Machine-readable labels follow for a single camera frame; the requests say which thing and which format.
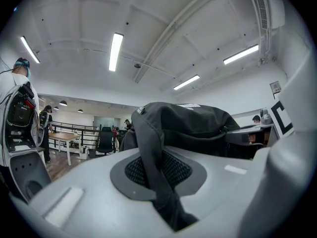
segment person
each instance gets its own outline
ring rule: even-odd
[[[252,121],[254,122],[254,124],[259,124],[261,122],[261,119],[258,115],[256,115],[252,118]]]
[[[22,85],[28,81],[30,81],[31,78],[31,72],[30,72],[30,63],[25,58],[19,58],[15,64],[13,65],[13,69],[3,71],[0,73],[0,103],[5,102],[5,98],[7,98],[8,93],[15,87],[16,85]],[[35,91],[32,84],[31,90],[34,94],[33,101],[36,104],[35,114],[37,121],[37,129],[40,128],[39,121],[39,97],[37,92]],[[34,123],[34,126],[32,127],[32,134],[34,131],[36,131],[36,122]]]
[[[52,107],[50,105],[47,105],[43,111],[46,111],[47,113],[51,113],[52,112]],[[50,158],[50,144],[49,144],[49,130],[52,131],[52,116],[49,115],[49,123],[48,125],[44,128],[44,137],[43,137],[43,141],[41,144],[41,147],[44,148],[44,160],[46,163],[50,163],[51,162],[51,158]]]
[[[130,121],[128,119],[125,120],[125,124],[127,125],[127,127],[126,127],[127,131],[129,131],[132,127],[132,124],[130,123]]]

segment table leg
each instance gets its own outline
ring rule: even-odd
[[[71,166],[70,154],[69,154],[69,141],[66,141],[66,146],[67,146],[67,160],[68,160],[68,165]]]

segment black hair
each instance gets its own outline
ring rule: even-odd
[[[52,107],[51,107],[50,105],[47,105],[47,106],[43,109],[43,111],[46,111],[46,112],[47,112],[49,109],[52,111]]]
[[[261,121],[260,117],[258,115],[256,115],[255,117],[252,118],[252,121],[254,120],[258,120],[258,121]]]

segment wooden floor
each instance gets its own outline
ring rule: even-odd
[[[52,181],[57,180],[73,168],[89,160],[89,157],[86,160],[81,160],[78,155],[71,154],[71,166],[69,166],[67,161],[67,153],[54,151],[52,149],[50,150],[50,158],[51,162],[46,163],[46,169],[49,172]]]

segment white shirt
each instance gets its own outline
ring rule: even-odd
[[[0,103],[7,96],[8,92],[16,85],[22,85],[29,79],[21,74],[4,72],[0,75]],[[31,84],[31,90],[34,94],[33,101],[36,104],[36,113],[39,115],[39,97],[34,87]]]

